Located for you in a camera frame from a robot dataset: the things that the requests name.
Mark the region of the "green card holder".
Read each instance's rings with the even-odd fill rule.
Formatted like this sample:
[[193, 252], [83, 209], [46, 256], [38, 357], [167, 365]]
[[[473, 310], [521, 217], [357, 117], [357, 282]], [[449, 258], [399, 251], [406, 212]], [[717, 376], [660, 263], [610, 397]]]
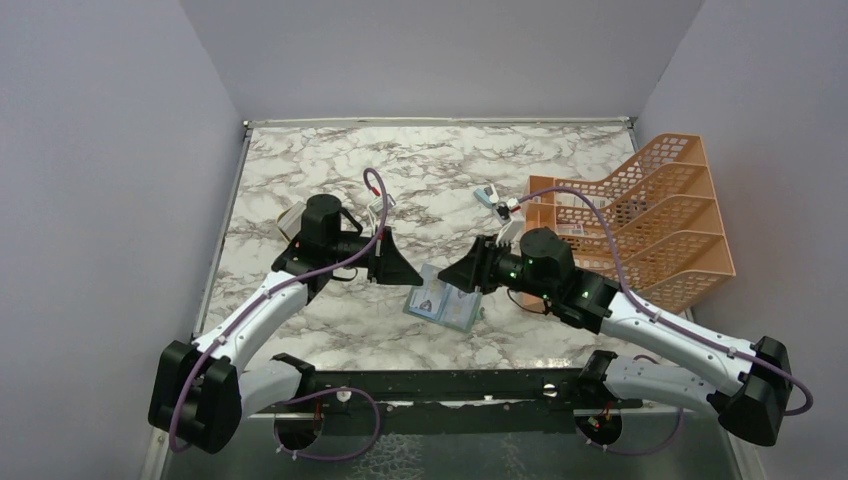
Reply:
[[[431, 264], [423, 264], [419, 272], [424, 281], [423, 285], [430, 279], [436, 279], [437, 274], [440, 271], [441, 268], [439, 267]], [[448, 297], [443, 303], [442, 311], [438, 319], [429, 320], [418, 315], [412, 315], [406, 311], [410, 291], [403, 307], [403, 312], [407, 315], [463, 333], [469, 333], [475, 322], [483, 317], [484, 310], [481, 306], [482, 295], [480, 293], [464, 293], [452, 286], [450, 286]]]

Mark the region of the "silver VIP card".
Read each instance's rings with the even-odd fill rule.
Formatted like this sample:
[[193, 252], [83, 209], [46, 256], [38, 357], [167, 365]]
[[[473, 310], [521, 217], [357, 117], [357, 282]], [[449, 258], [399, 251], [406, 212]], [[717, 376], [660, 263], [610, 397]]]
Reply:
[[443, 303], [449, 294], [450, 286], [445, 282], [430, 279], [424, 285], [410, 291], [406, 311], [429, 320], [439, 318]]

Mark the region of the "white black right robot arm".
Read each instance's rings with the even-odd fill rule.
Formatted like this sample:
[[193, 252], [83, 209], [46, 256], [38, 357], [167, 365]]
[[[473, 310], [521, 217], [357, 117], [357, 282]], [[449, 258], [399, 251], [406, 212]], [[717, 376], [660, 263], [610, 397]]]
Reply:
[[514, 254], [493, 237], [479, 236], [438, 277], [466, 293], [489, 294], [501, 287], [527, 293], [571, 327], [630, 342], [667, 360], [645, 365], [595, 351], [576, 383], [579, 398], [589, 406], [646, 400], [682, 407], [713, 414], [725, 430], [749, 443], [776, 444], [792, 391], [784, 344], [691, 326], [622, 284], [577, 267], [570, 245], [549, 229], [525, 233], [519, 250]]

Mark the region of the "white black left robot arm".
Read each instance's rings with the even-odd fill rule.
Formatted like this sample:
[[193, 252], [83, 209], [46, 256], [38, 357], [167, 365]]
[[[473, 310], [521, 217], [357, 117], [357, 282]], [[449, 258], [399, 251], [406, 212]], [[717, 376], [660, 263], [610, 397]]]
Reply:
[[309, 305], [338, 269], [364, 269], [369, 281], [420, 286], [423, 279], [395, 245], [390, 227], [367, 237], [360, 223], [345, 231], [350, 212], [330, 194], [310, 197], [300, 230], [272, 264], [248, 301], [221, 325], [191, 343], [171, 342], [162, 352], [148, 422], [178, 441], [219, 452], [241, 420], [276, 402], [290, 410], [313, 401], [304, 364], [274, 360], [247, 370], [249, 361], [289, 318]]

